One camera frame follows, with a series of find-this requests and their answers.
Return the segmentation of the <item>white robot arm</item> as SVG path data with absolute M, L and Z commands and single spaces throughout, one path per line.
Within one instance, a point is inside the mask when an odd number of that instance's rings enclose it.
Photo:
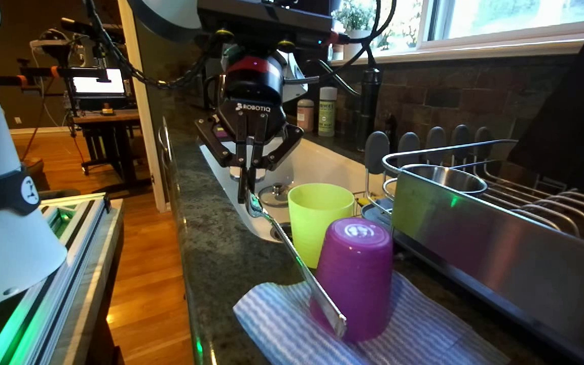
M 196 0 L 127 2 L 135 14 L 163 36 L 186 41 L 202 31 Z M 229 4 L 217 6 L 223 14 L 245 19 L 239 25 L 264 20 L 264 26 L 274 31 L 293 26 L 283 17 L 306 14 L 255 0 L 239 2 L 234 11 Z M 49 279 L 68 258 L 68 250 L 39 213 L 39 203 L 39 191 L 18 161 L 0 108 L 0 303 Z

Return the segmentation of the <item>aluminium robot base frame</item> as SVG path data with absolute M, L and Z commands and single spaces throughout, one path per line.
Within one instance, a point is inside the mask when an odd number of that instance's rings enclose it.
M 0 365 L 120 365 L 106 316 L 124 246 L 124 202 L 77 194 L 49 199 L 41 212 L 68 259 L 0 305 Z

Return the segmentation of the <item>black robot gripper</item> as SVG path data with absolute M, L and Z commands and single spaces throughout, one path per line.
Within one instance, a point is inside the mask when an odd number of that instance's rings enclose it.
M 289 64 L 280 52 L 234 47 L 221 62 L 221 101 L 196 122 L 196 132 L 221 167 L 241 167 L 237 202 L 245 203 L 297 149 L 302 130 L 283 110 Z

